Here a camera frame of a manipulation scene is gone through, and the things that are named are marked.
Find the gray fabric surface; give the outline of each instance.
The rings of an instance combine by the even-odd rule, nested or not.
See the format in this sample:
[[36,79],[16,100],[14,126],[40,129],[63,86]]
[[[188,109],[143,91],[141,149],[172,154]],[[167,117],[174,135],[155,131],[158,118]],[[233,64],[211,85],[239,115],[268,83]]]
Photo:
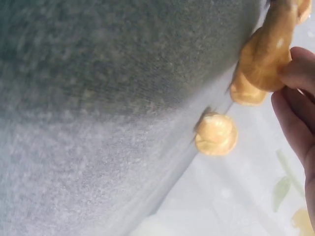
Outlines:
[[259,12],[259,0],[2,0],[0,235],[126,233],[193,157],[203,109],[229,104],[231,78],[214,78]]

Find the golden pastry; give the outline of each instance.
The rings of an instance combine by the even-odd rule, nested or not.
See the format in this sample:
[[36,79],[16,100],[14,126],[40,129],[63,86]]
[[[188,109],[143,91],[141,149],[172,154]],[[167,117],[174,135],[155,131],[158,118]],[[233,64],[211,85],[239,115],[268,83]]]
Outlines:
[[257,89],[247,81],[238,68],[230,88],[232,100],[243,106],[259,106],[267,97],[267,92]]
[[312,0],[298,0],[298,21],[297,24],[305,22],[312,12]]
[[237,143],[238,131],[234,121],[218,113],[206,114],[196,132],[196,146],[206,155],[226,155]]
[[279,71],[291,60],[290,44],[297,23],[297,2],[276,0],[266,19],[243,47],[239,67],[247,80],[264,91],[277,91],[284,84]]

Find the hand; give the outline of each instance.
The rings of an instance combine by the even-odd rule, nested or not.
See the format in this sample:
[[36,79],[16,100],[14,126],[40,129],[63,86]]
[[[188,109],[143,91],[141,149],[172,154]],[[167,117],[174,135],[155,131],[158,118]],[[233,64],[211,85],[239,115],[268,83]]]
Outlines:
[[315,229],[315,54],[295,47],[291,55],[292,61],[281,75],[287,87],[273,93],[271,101],[283,133],[304,167],[306,202]]

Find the finger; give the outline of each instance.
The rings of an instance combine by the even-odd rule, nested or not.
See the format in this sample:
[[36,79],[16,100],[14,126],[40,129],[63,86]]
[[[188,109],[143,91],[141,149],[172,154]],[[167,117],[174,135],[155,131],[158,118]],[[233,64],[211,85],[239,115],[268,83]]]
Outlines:
[[292,89],[302,89],[315,94],[315,61],[298,59],[283,68],[280,79]]
[[306,90],[301,90],[301,92],[312,102],[315,104],[315,96]]
[[314,134],[315,105],[296,89],[285,88],[283,93],[292,111],[306,124],[312,134]]
[[305,156],[313,145],[313,135],[308,127],[291,110],[283,96],[283,91],[277,91],[271,97],[272,106],[279,120],[281,129],[302,164]]
[[283,68],[280,79],[292,89],[315,94],[315,55],[302,48],[292,48],[293,60]]
[[291,48],[290,52],[293,60],[297,60],[300,58],[307,58],[313,60],[315,58],[314,53],[305,48],[293,47]]

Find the green leaf pattern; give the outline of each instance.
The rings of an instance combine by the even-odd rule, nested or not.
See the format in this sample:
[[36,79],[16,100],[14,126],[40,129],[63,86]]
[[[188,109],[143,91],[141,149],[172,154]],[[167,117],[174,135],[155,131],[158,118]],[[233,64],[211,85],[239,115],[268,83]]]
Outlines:
[[282,179],[279,180],[279,182],[276,184],[274,187],[274,199],[273,199],[273,210],[274,212],[277,212],[280,204],[282,201],[285,199],[287,196],[289,190],[291,187],[291,181],[288,177],[283,177]]
[[291,186],[294,187],[295,190],[302,197],[305,197],[304,187],[294,175],[292,169],[290,168],[289,163],[287,162],[285,155],[282,153],[280,149],[276,151],[276,155],[286,175],[282,179],[280,179],[279,182],[274,187],[273,191],[274,212],[277,212],[279,210],[279,207],[283,200],[285,199],[285,197],[288,195]]

